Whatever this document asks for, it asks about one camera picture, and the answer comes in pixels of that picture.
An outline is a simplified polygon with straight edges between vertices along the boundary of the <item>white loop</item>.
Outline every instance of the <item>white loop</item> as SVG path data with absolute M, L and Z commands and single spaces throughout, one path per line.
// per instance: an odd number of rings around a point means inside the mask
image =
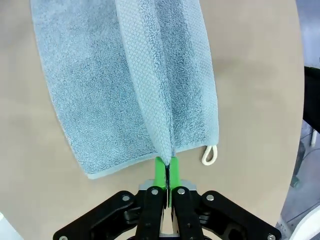
M 208 157 L 211 149 L 213 151 L 213 156 L 212 156 L 211 160 L 207 161 L 207 157 Z M 218 157 L 217 145 L 207 146 L 205 151 L 204 151 L 204 154 L 202 156 L 201 161 L 202 161 L 203 165 L 209 166 L 209 165 L 213 164 L 217 160 L 217 157 Z

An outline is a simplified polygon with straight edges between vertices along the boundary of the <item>towel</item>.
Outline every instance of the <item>towel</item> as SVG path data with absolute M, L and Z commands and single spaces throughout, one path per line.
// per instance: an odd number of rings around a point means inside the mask
M 198 0 L 31 0 L 31 12 L 55 112 L 89 178 L 218 143 Z

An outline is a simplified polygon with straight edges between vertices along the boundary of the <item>beige table surface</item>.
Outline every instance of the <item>beige table surface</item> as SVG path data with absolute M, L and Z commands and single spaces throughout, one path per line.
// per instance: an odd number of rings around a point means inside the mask
M 296 4 L 200 3 L 218 95 L 219 155 L 204 166 L 204 148 L 182 152 L 180 174 L 200 193 L 217 190 L 274 225 L 302 123 L 304 63 Z M 0 33 L 0 211 L 25 240 L 49 240 L 116 192 L 136 193 L 138 184 L 154 176 L 154 162 L 87 179 L 50 101 L 28 0 L 0 1 Z M 170 232 L 166 213 L 164 230 Z

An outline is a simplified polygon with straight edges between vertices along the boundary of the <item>terry cloth towel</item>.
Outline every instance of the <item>terry cloth towel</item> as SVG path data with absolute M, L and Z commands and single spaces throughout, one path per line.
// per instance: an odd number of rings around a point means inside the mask
M 31 0 L 31 10 L 54 109 L 89 178 L 218 143 L 198 0 Z

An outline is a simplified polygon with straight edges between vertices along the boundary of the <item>black bracket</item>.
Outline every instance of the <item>black bracket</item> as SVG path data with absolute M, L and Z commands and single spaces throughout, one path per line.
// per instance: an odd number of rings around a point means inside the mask
M 176 187 L 172 212 L 181 240 L 204 239 L 202 228 L 222 240 L 281 240 L 278 229 L 216 191 L 199 195 L 195 190 Z
M 151 186 L 136 195 L 116 193 L 58 230 L 53 240 L 114 240 L 136 226 L 132 240 L 209 240 L 202 228 L 222 240 L 281 240 L 279 230 L 216 191 L 199 195 L 179 186 L 171 194 L 172 225 L 177 235 L 161 235 L 167 191 Z

